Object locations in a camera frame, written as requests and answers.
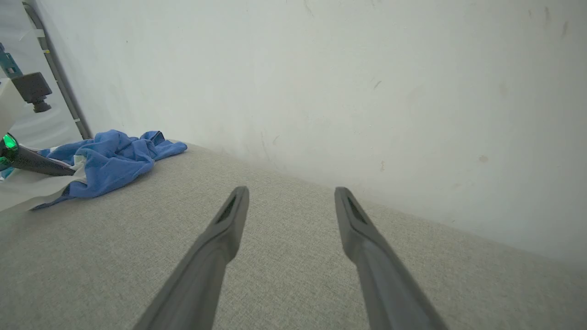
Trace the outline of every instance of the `crumpled fabric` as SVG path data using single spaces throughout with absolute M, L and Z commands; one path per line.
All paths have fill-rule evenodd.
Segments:
M 47 207 L 71 198 L 92 198 L 124 187 L 139 175 L 150 171 L 155 161 L 184 152 L 183 142 L 171 142 L 160 131 L 150 131 L 141 137 L 129 137 L 123 132 L 109 130 L 94 139 L 64 144 L 54 150 L 43 149 L 39 154 L 74 165 L 74 157 L 85 158 L 86 181 L 72 182 L 57 200 L 39 205 Z

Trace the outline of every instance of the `blue cloth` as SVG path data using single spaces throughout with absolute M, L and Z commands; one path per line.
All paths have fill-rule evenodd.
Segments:
M 39 154 L 70 165 L 73 165 L 74 155 L 85 156 L 87 184 L 72 182 L 57 200 L 37 208 L 75 197 L 104 195 L 150 171 L 156 160 L 182 153 L 186 149 L 185 143 L 167 141 L 158 131 L 150 131 L 137 138 L 109 130 L 96 134 L 94 139 L 65 144 L 54 151 L 41 150 Z
M 6 170 L 0 172 L 0 177 L 7 178 L 12 171 L 14 171 L 14 167 L 8 167 Z

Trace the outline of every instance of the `gray upholstery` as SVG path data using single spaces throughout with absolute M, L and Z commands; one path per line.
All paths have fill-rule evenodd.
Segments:
M 215 329 L 368 329 L 333 189 L 189 146 L 125 188 L 0 217 L 0 329 L 130 329 L 230 191 Z M 585 271 L 361 201 L 452 329 L 586 329 Z

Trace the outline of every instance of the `white cloth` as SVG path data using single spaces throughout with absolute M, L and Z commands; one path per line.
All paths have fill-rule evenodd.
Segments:
M 74 156 L 72 176 L 48 176 L 20 169 L 0 182 L 0 212 L 16 213 L 28 211 L 41 204 L 50 203 L 61 196 L 65 188 L 74 181 L 87 183 L 84 170 L 86 158 Z

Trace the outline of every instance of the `white wall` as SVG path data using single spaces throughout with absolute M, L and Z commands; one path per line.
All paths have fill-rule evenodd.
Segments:
M 93 133 L 160 129 L 587 266 L 585 1 L 36 7 Z

